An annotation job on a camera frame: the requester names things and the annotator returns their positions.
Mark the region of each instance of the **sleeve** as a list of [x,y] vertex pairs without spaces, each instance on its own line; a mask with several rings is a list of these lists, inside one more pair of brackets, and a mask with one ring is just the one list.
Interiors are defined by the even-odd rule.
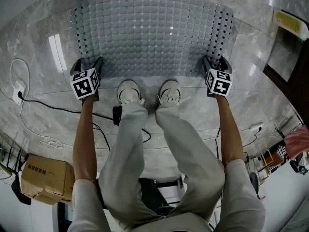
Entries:
[[225,169],[220,222],[216,232],[259,232],[265,223],[265,208],[257,198],[243,160],[230,162]]
[[111,232],[96,186],[77,180],[73,186],[73,222],[68,232]]

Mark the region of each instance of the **white cable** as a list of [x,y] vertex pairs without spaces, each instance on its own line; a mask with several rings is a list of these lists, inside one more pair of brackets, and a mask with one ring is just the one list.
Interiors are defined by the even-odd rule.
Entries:
[[[27,70],[27,74],[28,74],[28,88],[27,88],[27,92],[26,92],[26,95],[24,97],[24,99],[27,98],[27,95],[29,93],[29,88],[30,88],[30,72],[29,72],[29,66],[28,64],[26,63],[26,61],[24,61],[23,59],[21,58],[15,58],[12,63],[11,63],[11,66],[10,66],[10,82],[11,82],[11,85],[13,88],[15,88],[15,86],[13,85],[12,83],[12,80],[11,80],[11,70],[12,70],[12,66],[13,66],[13,63],[15,61],[21,61],[23,62],[25,65],[26,65],[26,70]],[[54,147],[54,148],[57,148],[57,149],[63,149],[63,145],[66,145],[66,146],[70,146],[70,147],[73,147],[73,145],[69,145],[69,144],[65,144],[65,143],[62,143],[60,140],[58,140],[57,138],[54,138],[54,137],[50,137],[50,136],[43,136],[43,135],[40,135],[40,134],[37,134],[36,132],[30,130],[24,123],[22,117],[21,117],[21,113],[23,111],[23,105],[24,105],[24,101],[22,101],[21,103],[21,109],[20,109],[20,113],[19,113],[19,118],[21,120],[21,122],[23,123],[24,127],[31,133],[33,133],[34,135],[37,135],[39,137],[44,137],[44,138],[49,138],[49,139],[52,139],[48,142],[45,142],[45,141],[40,141],[40,145],[44,148],[50,148],[50,147]]]
[[14,102],[14,101],[11,100],[9,97],[7,97],[1,89],[0,89],[0,92],[1,92],[2,95],[3,95],[6,99],[8,99],[10,102]]

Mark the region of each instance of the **red cloth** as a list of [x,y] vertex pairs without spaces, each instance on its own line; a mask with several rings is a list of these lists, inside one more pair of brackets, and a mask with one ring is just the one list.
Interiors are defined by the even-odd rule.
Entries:
[[291,160],[300,153],[309,151],[309,130],[304,125],[290,135],[286,136],[285,151]]

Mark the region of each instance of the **wrist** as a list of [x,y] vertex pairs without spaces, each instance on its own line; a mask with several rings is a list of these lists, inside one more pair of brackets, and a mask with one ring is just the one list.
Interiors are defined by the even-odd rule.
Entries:
[[217,94],[215,94],[214,96],[215,96],[217,102],[224,102],[224,101],[227,101],[227,99],[226,99],[225,96],[217,95]]
[[95,95],[89,95],[83,99],[83,106],[93,104],[95,101]]

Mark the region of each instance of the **person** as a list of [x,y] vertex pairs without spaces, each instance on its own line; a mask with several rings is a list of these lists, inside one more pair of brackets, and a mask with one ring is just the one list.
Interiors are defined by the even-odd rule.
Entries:
[[[222,190],[220,222],[216,232],[257,232],[265,210],[250,182],[243,161],[238,128],[225,97],[216,95],[221,126],[222,162],[206,147],[194,127],[179,118],[180,85],[166,81],[159,91],[155,117],[178,168],[185,175],[187,191],[168,216],[157,215],[141,201],[138,179],[144,169],[141,129],[147,119],[144,99],[132,80],[118,88],[123,107],[116,143],[99,175],[105,205],[124,231],[211,231],[208,222]],[[96,186],[97,161],[92,128],[94,97],[85,99],[73,148],[76,182],[73,187],[73,222],[69,232],[110,232]]]

